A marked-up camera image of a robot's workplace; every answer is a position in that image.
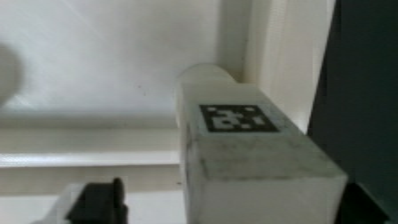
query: white box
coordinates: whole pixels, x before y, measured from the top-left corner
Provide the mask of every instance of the white box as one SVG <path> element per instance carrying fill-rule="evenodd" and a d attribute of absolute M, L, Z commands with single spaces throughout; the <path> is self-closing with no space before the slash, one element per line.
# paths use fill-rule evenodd
<path fill-rule="evenodd" d="M 332 224 L 347 175 L 258 88 L 183 84 L 181 95 L 189 223 Z M 258 119 L 235 119 L 242 105 L 263 111 L 277 131 L 242 131 Z"/>

